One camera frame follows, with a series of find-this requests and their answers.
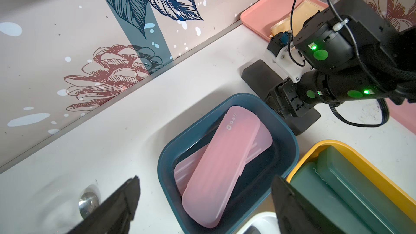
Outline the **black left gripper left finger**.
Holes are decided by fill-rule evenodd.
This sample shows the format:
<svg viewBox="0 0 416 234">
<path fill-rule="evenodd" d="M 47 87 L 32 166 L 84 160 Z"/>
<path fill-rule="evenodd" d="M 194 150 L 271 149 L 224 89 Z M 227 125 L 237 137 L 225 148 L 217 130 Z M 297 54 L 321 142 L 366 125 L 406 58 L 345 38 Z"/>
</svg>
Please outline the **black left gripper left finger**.
<svg viewBox="0 0 416 234">
<path fill-rule="evenodd" d="M 138 207 L 140 179 L 123 183 L 85 220 L 70 230 L 71 234 L 127 234 Z"/>
</svg>

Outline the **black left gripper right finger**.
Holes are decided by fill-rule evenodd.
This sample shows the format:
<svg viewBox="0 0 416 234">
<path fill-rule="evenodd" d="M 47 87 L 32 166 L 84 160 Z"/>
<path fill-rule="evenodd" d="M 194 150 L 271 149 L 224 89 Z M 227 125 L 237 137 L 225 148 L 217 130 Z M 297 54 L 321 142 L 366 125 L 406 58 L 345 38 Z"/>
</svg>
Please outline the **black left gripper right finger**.
<svg viewBox="0 0 416 234">
<path fill-rule="evenodd" d="M 279 175 L 272 181 L 271 195 L 282 234 L 344 233 Z"/>
</svg>

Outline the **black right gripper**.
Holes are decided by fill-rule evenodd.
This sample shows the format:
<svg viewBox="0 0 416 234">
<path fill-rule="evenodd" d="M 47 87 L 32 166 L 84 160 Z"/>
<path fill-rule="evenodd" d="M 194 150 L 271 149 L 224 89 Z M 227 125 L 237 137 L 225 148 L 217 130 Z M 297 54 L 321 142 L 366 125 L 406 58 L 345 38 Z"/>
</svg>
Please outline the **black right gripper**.
<svg viewBox="0 0 416 234">
<path fill-rule="evenodd" d="M 266 96 L 265 103 L 283 118 L 303 117 L 319 103 L 320 85 L 307 79 L 294 83 L 286 78 L 272 88 Z"/>
</svg>

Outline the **black pencil case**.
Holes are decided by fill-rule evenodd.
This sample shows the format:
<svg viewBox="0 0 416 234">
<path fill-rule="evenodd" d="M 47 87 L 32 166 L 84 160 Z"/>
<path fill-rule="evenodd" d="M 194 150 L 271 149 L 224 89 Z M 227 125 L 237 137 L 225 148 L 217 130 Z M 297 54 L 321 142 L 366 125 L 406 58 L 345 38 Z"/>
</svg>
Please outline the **black pencil case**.
<svg viewBox="0 0 416 234">
<path fill-rule="evenodd" d="M 284 80 L 263 60 L 257 60 L 244 68 L 242 79 L 263 102 L 280 116 L 296 136 L 304 133 L 321 118 L 320 113 L 315 108 L 310 109 L 300 118 L 293 116 L 278 94 L 273 93 L 275 88 Z"/>
</svg>

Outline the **green pencil case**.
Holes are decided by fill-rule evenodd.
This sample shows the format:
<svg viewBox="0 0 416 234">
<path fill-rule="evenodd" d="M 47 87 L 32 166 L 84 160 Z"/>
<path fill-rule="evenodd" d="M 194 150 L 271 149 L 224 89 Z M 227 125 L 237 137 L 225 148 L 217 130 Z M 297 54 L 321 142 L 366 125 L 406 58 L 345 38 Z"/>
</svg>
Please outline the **green pencil case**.
<svg viewBox="0 0 416 234">
<path fill-rule="evenodd" d="M 319 176 L 317 163 L 304 164 L 290 185 L 346 234 L 372 234 L 371 228 Z"/>
<path fill-rule="evenodd" d="M 317 172 L 374 233 L 416 232 L 415 222 L 334 147 L 318 155 Z"/>
</svg>

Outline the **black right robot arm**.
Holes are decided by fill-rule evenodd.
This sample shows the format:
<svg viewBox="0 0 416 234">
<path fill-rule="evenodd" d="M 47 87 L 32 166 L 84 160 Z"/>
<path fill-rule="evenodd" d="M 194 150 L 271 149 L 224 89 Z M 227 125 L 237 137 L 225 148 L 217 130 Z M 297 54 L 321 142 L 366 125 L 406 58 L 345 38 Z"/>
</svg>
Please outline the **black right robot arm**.
<svg viewBox="0 0 416 234">
<path fill-rule="evenodd" d="M 268 50 L 288 53 L 299 75 L 269 90 L 265 102 L 281 116 L 302 117 L 316 104 L 416 100 L 416 30 L 398 32 L 364 0 L 341 0 L 305 21 L 293 38 L 280 33 Z"/>
</svg>

